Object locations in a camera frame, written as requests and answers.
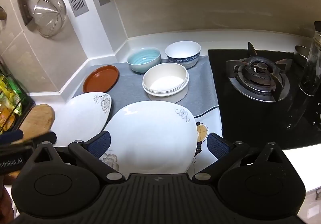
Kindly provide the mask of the large white floral plate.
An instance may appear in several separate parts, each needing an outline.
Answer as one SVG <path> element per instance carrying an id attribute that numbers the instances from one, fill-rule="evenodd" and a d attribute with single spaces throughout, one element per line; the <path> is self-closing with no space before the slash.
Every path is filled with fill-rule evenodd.
<path id="1" fill-rule="evenodd" d="M 197 147 L 197 127 L 185 107 L 142 101 L 120 109 L 105 127 L 111 144 L 100 160 L 128 177 L 131 173 L 185 173 Z"/>

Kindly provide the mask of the brown round plate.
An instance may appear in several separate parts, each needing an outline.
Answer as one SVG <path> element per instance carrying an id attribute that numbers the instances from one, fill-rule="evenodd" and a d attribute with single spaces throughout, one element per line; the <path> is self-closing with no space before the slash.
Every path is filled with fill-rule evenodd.
<path id="1" fill-rule="evenodd" d="M 93 71 L 84 81 L 83 93 L 108 92 L 119 79 L 119 70 L 113 65 L 105 65 Z"/>

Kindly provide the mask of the cream bowls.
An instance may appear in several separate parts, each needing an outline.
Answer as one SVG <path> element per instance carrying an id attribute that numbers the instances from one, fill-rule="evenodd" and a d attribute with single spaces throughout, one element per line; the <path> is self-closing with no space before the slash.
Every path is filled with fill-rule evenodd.
<path id="1" fill-rule="evenodd" d="M 176 63 L 162 63 L 150 68 L 143 77 L 142 86 L 150 100 L 177 103 L 189 90 L 189 73 Z"/>

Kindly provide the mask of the light blue ceramic bowl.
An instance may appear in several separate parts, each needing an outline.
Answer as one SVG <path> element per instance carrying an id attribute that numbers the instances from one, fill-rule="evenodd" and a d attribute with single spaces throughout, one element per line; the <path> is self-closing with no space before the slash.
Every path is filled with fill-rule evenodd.
<path id="1" fill-rule="evenodd" d="M 143 74 L 161 63 L 161 52 L 157 48 L 143 48 L 131 54 L 127 59 L 130 69 Z"/>

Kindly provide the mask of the white blue patterned bowl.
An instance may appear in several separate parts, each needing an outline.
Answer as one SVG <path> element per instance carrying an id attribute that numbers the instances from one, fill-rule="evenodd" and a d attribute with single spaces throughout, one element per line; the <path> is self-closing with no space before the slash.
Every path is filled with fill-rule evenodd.
<path id="1" fill-rule="evenodd" d="M 193 41 L 180 41 L 170 44 L 165 49 L 168 60 L 178 63 L 186 69 L 192 68 L 198 61 L 201 45 Z"/>

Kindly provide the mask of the wooden cutting board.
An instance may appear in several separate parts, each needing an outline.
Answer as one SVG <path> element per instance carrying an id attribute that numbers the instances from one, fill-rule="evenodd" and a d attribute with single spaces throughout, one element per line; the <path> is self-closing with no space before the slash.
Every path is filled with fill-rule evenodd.
<path id="1" fill-rule="evenodd" d="M 23 138 L 13 142 L 13 144 L 23 143 L 49 132 L 54 120 L 55 112 L 51 106 L 40 104 L 33 107 L 20 126 Z"/>

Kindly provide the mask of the black gas stove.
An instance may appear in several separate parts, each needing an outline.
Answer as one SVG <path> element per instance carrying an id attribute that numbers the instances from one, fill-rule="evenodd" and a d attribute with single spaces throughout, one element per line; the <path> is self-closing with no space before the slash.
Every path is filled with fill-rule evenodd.
<path id="1" fill-rule="evenodd" d="M 300 78 L 300 68 L 296 61 L 293 61 L 286 73 L 291 87 L 288 97 L 279 102 L 266 103 L 240 93 L 226 73 L 226 62 L 247 58 L 246 50 L 209 50 L 208 56 L 224 139 L 230 143 L 242 141 L 251 147 L 263 146 L 272 141 L 286 150 L 320 144 L 320 124 L 313 122 L 319 115 L 319 96 L 309 100 L 305 114 L 294 128 L 289 129 L 286 125 L 286 113 L 292 105 Z"/>

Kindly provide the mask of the grey drying mat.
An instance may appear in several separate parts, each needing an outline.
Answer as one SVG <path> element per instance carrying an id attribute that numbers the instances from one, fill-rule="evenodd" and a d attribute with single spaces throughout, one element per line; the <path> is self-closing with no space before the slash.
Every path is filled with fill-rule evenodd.
<path id="1" fill-rule="evenodd" d="M 129 104 L 149 101 L 151 95 L 159 101 L 178 98 L 180 91 L 175 94 L 169 92 L 182 85 L 186 77 L 183 67 L 170 63 L 167 59 L 145 74 L 135 73 L 128 63 L 115 63 L 114 66 L 119 71 L 119 79 L 107 91 L 112 98 L 112 116 Z M 219 105 L 209 58 L 199 57 L 197 63 L 187 69 L 186 73 L 189 74 L 189 82 L 185 87 L 188 91 L 178 104 L 188 108 L 195 117 L 211 108 L 217 109 Z"/>

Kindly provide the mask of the stove burner with grate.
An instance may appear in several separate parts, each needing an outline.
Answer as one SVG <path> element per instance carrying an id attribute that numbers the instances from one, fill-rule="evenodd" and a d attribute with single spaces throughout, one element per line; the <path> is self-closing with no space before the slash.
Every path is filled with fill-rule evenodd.
<path id="1" fill-rule="evenodd" d="M 248 43 L 248 58 L 226 62 L 226 73 L 234 88 L 244 96 L 259 102 L 274 103 L 284 100 L 290 93 L 286 73 L 292 59 L 271 61 L 258 55 Z"/>

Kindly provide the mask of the glass bottle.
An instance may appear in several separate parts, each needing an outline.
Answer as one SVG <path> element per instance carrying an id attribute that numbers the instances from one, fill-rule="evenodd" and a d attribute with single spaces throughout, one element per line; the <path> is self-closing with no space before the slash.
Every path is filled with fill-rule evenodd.
<path id="1" fill-rule="evenodd" d="M 314 96 L 320 85 L 320 21 L 314 22 L 315 33 L 313 36 L 313 42 L 311 43 L 309 55 L 303 76 L 300 81 L 300 89 L 308 96 Z"/>

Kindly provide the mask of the metal mesh strainer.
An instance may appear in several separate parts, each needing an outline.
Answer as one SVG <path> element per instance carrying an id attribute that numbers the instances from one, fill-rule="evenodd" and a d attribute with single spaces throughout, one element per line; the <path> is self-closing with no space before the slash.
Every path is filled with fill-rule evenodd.
<path id="1" fill-rule="evenodd" d="M 66 20 L 66 6 L 63 0 L 39 0 L 33 9 L 34 22 L 39 33 L 50 38 L 58 34 Z"/>

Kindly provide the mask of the metal cup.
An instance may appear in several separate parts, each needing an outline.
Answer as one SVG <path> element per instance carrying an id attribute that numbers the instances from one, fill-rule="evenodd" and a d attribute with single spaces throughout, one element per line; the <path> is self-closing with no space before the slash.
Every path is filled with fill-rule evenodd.
<path id="1" fill-rule="evenodd" d="M 309 56 L 309 49 L 306 46 L 296 45 L 294 48 L 294 57 L 302 67 L 306 65 Z"/>

